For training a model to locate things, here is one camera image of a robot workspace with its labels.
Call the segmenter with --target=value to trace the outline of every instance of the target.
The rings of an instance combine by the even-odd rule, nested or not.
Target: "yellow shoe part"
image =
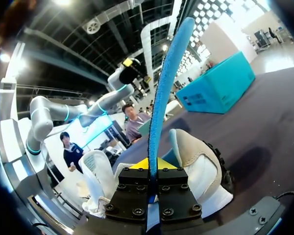
[[[170,163],[166,162],[165,160],[161,158],[157,158],[157,160],[158,160],[158,170],[162,170],[163,168],[176,169],[175,166],[171,165]],[[149,166],[148,158],[145,158],[144,160],[140,161],[134,166],[131,166],[130,169],[138,169],[138,168],[148,169],[148,166]]]

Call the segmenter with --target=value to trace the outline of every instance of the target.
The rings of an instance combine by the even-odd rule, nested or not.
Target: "woman in dark shirt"
[[[77,169],[80,173],[83,173],[78,164],[78,161],[86,153],[85,150],[79,147],[76,143],[71,143],[70,135],[67,132],[62,132],[60,135],[60,139],[63,142],[63,157],[69,168],[69,171],[73,172],[75,171],[75,169]]]

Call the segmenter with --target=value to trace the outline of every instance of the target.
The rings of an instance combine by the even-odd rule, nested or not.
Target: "teal box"
[[[225,114],[254,80],[248,61],[238,52],[179,90],[176,96],[187,111]]]

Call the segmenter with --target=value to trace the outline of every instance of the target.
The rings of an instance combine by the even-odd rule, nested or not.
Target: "person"
[[[273,33],[273,31],[271,30],[271,28],[269,27],[269,34],[272,38],[276,38],[279,42],[279,44],[281,44],[282,42],[279,40],[279,38]]]
[[[77,169],[80,173],[83,173],[78,161],[86,153],[86,151],[79,147],[76,143],[71,143],[70,135],[67,132],[62,132],[60,134],[60,140],[62,141],[64,147],[63,158],[69,168],[69,171],[73,172]]]
[[[173,92],[170,92],[168,103],[175,100],[175,96]]]
[[[128,103],[122,107],[122,111],[126,116],[128,116],[129,119],[126,125],[126,136],[131,143],[136,143],[142,138],[138,128],[147,122],[150,119],[150,116],[145,113],[136,113],[133,106]]]
[[[146,107],[146,114],[148,114],[150,116],[151,112],[150,112],[150,108]]]

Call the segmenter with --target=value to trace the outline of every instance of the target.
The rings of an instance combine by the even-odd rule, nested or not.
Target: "ceiling vent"
[[[92,19],[91,21],[89,21],[86,25],[85,25],[85,28],[86,28],[86,32],[88,34],[95,34],[99,31],[100,29],[100,23],[95,20],[95,19]]]
[[[115,5],[104,12],[101,12],[99,15],[95,16],[89,22],[84,24],[82,28],[88,34],[95,34],[99,31],[101,25],[107,23],[109,20],[115,18],[116,16],[121,15],[123,12],[135,8],[143,1],[144,0],[127,0],[121,2],[120,4]]]

